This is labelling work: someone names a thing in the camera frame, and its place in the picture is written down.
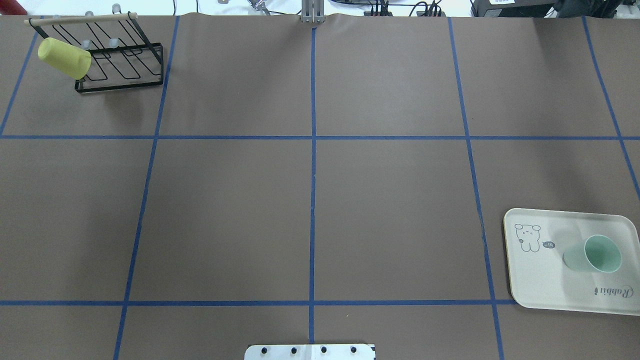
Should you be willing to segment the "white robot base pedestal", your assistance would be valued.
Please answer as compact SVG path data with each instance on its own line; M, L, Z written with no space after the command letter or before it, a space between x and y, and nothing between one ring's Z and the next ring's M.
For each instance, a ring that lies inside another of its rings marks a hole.
M259 344L247 347L245 360L375 360L373 344Z

